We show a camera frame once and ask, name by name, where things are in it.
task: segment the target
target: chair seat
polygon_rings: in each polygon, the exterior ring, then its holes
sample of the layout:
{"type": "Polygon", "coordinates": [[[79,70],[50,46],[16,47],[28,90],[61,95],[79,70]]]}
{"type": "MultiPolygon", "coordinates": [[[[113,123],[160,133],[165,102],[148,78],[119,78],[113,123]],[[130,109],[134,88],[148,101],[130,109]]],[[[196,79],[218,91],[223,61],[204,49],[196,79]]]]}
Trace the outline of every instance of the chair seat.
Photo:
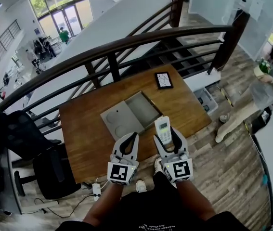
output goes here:
{"type": "Polygon", "coordinates": [[[52,164],[52,150],[42,153],[33,160],[33,168],[37,178],[39,188],[46,199],[59,199],[70,195],[81,188],[81,184],[76,184],[72,170],[67,158],[65,145],[61,144],[54,147],[58,153],[61,173],[64,179],[59,181],[58,174],[52,164]]]}

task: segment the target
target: plastic bin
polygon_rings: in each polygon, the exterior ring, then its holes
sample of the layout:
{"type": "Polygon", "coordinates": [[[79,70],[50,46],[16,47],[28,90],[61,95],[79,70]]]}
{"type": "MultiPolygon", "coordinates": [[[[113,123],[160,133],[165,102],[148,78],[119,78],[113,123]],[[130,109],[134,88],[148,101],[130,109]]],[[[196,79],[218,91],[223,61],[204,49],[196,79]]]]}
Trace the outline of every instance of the plastic bin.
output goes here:
{"type": "Polygon", "coordinates": [[[206,90],[206,88],[195,91],[194,95],[197,97],[198,101],[203,106],[204,110],[207,112],[208,115],[210,115],[219,107],[217,102],[215,102],[215,100],[206,90]]]}

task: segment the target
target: chair backrest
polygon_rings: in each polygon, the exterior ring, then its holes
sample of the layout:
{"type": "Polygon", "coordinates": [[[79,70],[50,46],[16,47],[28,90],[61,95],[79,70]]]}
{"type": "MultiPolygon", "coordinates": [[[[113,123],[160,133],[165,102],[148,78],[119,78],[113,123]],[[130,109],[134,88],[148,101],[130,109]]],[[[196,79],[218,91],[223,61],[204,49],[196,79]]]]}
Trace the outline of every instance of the chair backrest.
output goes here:
{"type": "Polygon", "coordinates": [[[34,121],[23,111],[9,115],[0,112],[0,147],[7,147],[24,160],[30,160],[53,146],[34,121]]]}

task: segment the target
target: wooden table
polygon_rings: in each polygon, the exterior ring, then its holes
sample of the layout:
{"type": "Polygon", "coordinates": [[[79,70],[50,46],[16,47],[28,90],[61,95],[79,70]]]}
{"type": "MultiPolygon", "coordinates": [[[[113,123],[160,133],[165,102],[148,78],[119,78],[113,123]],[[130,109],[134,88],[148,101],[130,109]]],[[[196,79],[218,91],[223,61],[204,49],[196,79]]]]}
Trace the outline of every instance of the wooden table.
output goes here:
{"type": "MultiPolygon", "coordinates": [[[[115,140],[100,114],[139,91],[151,99],[170,124],[184,137],[210,124],[211,119],[171,65],[162,66],[109,84],[72,99],[60,108],[60,118],[69,162],[77,183],[107,174],[115,140]],[[154,73],[168,72],[173,89],[159,90],[154,73]]],[[[157,154],[151,126],[140,135],[138,161],[157,154]]]]}

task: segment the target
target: person in green shirt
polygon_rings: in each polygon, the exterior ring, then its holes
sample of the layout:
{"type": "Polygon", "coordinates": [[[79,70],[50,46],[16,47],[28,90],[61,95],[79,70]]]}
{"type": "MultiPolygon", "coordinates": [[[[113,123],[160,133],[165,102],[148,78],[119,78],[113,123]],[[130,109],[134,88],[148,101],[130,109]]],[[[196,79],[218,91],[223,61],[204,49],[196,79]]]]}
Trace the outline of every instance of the person in green shirt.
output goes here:
{"type": "Polygon", "coordinates": [[[68,43],[69,41],[69,33],[67,30],[64,30],[63,27],[60,28],[61,33],[59,34],[59,37],[61,38],[63,43],[68,43]]]}

